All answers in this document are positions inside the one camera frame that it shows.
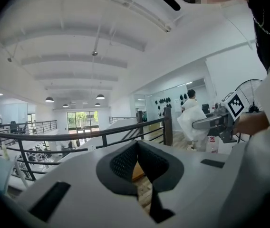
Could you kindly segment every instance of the wooden post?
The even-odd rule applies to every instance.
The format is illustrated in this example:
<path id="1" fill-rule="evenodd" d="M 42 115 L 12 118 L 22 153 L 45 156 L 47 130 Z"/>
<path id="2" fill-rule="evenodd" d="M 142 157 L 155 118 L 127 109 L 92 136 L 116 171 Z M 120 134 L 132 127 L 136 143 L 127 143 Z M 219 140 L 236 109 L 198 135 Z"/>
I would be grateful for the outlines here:
<path id="1" fill-rule="evenodd" d="M 137 112 L 137 123 L 142 123 L 142 122 L 143 122 L 143 113 L 142 113 L 142 111 L 138 111 Z M 139 134 L 143 134 L 144 127 L 140 127 L 138 131 L 139 131 Z"/>
<path id="2" fill-rule="evenodd" d="M 168 146 L 172 146 L 173 144 L 173 130 L 172 130 L 172 116 L 171 116 L 171 108 L 164 108 L 164 144 Z"/>

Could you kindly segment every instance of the tree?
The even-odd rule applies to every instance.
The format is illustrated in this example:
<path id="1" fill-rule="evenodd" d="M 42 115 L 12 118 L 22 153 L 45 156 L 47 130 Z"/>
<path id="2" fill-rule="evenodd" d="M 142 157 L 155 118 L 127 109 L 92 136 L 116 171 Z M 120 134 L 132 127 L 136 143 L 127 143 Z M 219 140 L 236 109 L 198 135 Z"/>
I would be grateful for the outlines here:
<path id="1" fill-rule="evenodd" d="M 75 113 L 67 113 L 67 117 L 68 127 L 75 127 Z"/>
<path id="2" fill-rule="evenodd" d="M 98 123 L 98 112 L 94 112 L 94 119 L 96 123 Z"/>
<path id="3" fill-rule="evenodd" d="M 85 112 L 76 112 L 76 122 L 78 127 L 85 125 L 86 119 L 87 114 Z"/>

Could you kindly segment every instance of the black mesh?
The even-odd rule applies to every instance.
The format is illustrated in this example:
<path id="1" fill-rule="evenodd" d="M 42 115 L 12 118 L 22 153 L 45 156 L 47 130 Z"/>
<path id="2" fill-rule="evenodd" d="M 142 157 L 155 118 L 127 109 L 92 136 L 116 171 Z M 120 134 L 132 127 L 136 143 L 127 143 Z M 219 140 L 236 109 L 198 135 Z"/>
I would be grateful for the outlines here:
<path id="1" fill-rule="evenodd" d="M 150 182 L 163 175 L 169 168 L 169 162 L 147 148 L 140 147 L 138 161 Z"/>
<path id="2" fill-rule="evenodd" d="M 111 160 L 111 170 L 126 181 L 132 181 L 134 166 L 137 162 L 136 145 L 128 148 Z"/>

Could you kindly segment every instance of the chair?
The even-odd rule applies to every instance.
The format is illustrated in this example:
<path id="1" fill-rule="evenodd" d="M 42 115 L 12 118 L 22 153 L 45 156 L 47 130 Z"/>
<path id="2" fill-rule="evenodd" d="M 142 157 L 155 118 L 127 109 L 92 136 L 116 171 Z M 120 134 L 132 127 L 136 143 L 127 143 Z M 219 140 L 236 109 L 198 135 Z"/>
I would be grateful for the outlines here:
<path id="1" fill-rule="evenodd" d="M 24 127 L 23 127 L 23 130 L 20 130 L 20 131 L 19 131 L 19 134 L 25 134 L 25 133 L 26 133 L 27 123 L 28 123 L 28 122 L 25 122 L 25 125 L 24 125 Z"/>
<path id="2" fill-rule="evenodd" d="M 10 122 L 10 133 L 18 133 L 18 125 L 15 121 Z"/>

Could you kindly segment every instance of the wooden floor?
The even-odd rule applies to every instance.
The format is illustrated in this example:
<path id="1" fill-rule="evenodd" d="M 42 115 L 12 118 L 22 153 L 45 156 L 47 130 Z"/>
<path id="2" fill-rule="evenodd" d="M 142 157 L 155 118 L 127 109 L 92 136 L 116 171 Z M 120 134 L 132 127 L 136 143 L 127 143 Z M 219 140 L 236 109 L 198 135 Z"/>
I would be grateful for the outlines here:
<path id="1" fill-rule="evenodd" d="M 155 131 L 153 133 L 145 135 L 145 140 L 150 140 L 160 135 L 162 130 Z M 159 137 L 152 142 L 160 142 L 163 140 L 163 137 Z M 188 145 L 188 142 L 185 140 L 182 132 L 173 132 L 173 148 L 184 149 L 185 151 L 193 151 L 191 148 L 192 145 Z M 146 176 L 143 176 L 134 181 L 134 184 L 137 186 L 138 201 L 144 210 L 149 213 L 151 207 L 152 199 L 152 184 Z"/>

